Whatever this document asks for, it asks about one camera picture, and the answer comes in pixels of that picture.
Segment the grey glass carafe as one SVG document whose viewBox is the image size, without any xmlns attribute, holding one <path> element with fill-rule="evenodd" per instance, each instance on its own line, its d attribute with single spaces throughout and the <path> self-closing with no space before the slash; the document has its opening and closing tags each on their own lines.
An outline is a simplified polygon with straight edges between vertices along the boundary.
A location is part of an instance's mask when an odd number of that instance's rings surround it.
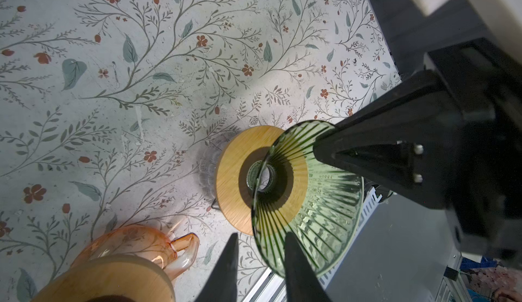
<svg viewBox="0 0 522 302">
<path fill-rule="evenodd" d="M 239 132 L 227 132 L 219 134 L 215 138 L 206 141 L 206 145 L 200 151 L 200 163 L 198 170 L 199 185 L 206 200 L 211 202 L 211 209 L 220 211 L 216 193 L 217 167 L 227 145 L 239 134 Z"/>
</svg>

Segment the green glass dripper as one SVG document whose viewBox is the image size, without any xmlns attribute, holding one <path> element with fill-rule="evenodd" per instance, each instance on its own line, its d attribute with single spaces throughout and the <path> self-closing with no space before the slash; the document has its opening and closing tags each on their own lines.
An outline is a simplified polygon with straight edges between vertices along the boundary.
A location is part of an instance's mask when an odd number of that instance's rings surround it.
<svg viewBox="0 0 522 302">
<path fill-rule="evenodd" d="M 334 125 L 305 121 L 284 131 L 250 167 L 251 223 L 261 257 L 285 275 L 285 237 L 296 235 L 316 276 L 330 271 L 356 236 L 364 204 L 361 176 L 319 162 L 313 153 Z"/>
</svg>

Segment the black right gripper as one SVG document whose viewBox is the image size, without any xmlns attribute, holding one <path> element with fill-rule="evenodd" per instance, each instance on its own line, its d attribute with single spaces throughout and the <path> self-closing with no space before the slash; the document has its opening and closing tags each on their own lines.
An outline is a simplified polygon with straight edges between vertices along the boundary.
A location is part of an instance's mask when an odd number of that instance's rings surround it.
<svg viewBox="0 0 522 302">
<path fill-rule="evenodd" d="M 426 208 L 447 207 L 460 251 L 520 269 L 521 64 L 484 38 L 433 50 L 424 63 L 437 74 L 417 73 L 341 121 L 318 137 L 314 156 Z"/>
</svg>

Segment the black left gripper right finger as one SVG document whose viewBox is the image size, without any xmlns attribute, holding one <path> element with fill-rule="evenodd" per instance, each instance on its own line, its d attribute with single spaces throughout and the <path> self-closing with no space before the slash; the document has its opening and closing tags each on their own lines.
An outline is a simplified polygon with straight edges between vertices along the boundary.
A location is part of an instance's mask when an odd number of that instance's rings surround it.
<svg viewBox="0 0 522 302">
<path fill-rule="evenodd" d="M 330 301 L 295 234 L 286 234 L 284 249 L 287 301 Z"/>
</svg>

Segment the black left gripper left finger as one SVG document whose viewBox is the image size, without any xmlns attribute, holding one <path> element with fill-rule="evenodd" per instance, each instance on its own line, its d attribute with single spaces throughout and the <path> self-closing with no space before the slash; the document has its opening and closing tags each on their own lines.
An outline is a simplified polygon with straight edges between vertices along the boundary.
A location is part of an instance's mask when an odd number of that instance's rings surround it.
<svg viewBox="0 0 522 302">
<path fill-rule="evenodd" d="M 238 261 L 239 236 L 234 233 L 195 301 L 236 301 Z"/>
</svg>

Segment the orange glass carafe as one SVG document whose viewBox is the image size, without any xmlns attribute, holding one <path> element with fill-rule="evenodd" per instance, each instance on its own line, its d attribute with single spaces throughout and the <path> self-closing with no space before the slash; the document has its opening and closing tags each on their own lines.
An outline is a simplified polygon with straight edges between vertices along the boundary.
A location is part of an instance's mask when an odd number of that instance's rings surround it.
<svg viewBox="0 0 522 302">
<path fill-rule="evenodd" d="M 175 280 L 193 265 L 199 246 L 200 239 L 194 233 L 170 239 L 155 228 L 131 225 L 110 231 L 93 241 L 76 257 L 71 267 L 96 258 L 124 254 L 153 262 L 170 280 Z"/>
</svg>

